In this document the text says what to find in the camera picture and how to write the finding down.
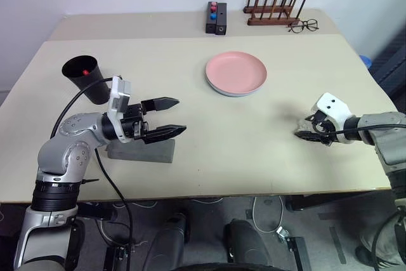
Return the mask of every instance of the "white table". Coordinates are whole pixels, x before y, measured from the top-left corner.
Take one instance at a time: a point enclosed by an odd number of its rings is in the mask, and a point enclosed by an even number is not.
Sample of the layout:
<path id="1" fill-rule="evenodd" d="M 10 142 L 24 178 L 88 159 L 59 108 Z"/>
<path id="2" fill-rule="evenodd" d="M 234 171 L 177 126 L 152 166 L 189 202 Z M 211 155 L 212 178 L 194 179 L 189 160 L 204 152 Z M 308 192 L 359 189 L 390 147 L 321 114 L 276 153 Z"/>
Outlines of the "white table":
<path id="1" fill-rule="evenodd" d="M 185 18 L 186 28 L 176 32 L 171 14 L 173 20 Z M 78 90 L 62 76 L 61 67 L 81 54 L 96 57 L 105 77 L 120 74 L 131 81 L 130 103 L 160 96 L 181 101 L 145 117 L 151 128 L 187 125 L 176 137 L 172 164 L 110 160 L 101 153 L 108 173 L 129 199 L 389 188 L 373 147 L 359 142 L 325 147 L 293 135 L 296 121 L 326 91 L 354 114 L 396 109 L 328 17 L 320 11 L 306 14 L 317 16 L 320 31 L 296 35 L 283 27 L 248 27 L 242 23 L 247 15 L 239 12 L 229 14 L 225 37 L 202 33 L 201 23 L 190 22 L 198 13 L 64 20 L 0 107 L 0 201 L 31 200 L 37 153 Z M 167 20 L 166 27 L 147 31 L 147 23 L 139 21 L 151 18 Z M 229 98 L 206 83 L 207 61 L 230 50 L 248 52 L 265 64 L 268 79 L 257 93 Z M 68 115 L 106 108 L 82 97 Z M 100 181 L 83 185 L 80 200 L 117 199 L 95 158 L 86 178 Z"/>

